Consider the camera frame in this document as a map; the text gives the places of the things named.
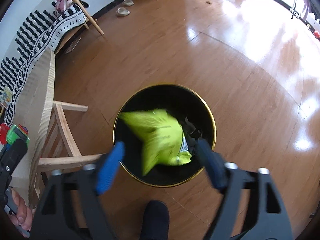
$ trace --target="red ball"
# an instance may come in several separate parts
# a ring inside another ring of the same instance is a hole
[[[317,39],[319,39],[320,38],[320,32],[315,30],[315,36],[316,36]]]

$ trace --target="yellow-green wrapper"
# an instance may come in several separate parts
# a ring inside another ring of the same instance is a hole
[[[166,110],[121,113],[119,118],[143,141],[143,176],[156,164],[177,166],[191,162],[182,127]]]

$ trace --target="black and white blanket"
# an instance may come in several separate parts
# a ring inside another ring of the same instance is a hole
[[[12,100],[4,123],[12,124],[15,104],[26,79],[44,50],[58,49],[64,35],[86,21],[84,12],[72,4],[58,19],[55,17],[57,0],[42,0],[23,22],[0,63],[0,97],[5,86],[12,91]]]

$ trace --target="metal screw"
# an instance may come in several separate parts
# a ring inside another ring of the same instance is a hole
[[[94,163],[90,163],[83,166],[82,169],[84,169],[85,171],[90,171],[90,170],[94,170],[95,168],[96,168],[96,165]]]
[[[228,169],[231,169],[231,170],[236,170],[238,169],[238,165],[235,164],[235,163],[225,163],[224,166]]]
[[[266,168],[259,168],[258,172],[261,174],[270,174],[270,171]]]
[[[52,176],[58,176],[58,175],[61,175],[62,174],[62,171],[61,170],[53,170],[52,172],[51,172],[51,175]]]

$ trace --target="human hand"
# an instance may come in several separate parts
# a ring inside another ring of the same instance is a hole
[[[17,205],[17,214],[8,215],[11,222],[17,227],[21,225],[24,230],[31,230],[31,224],[33,220],[33,214],[29,207],[26,206],[23,198],[20,197],[19,193],[12,189],[12,199]]]

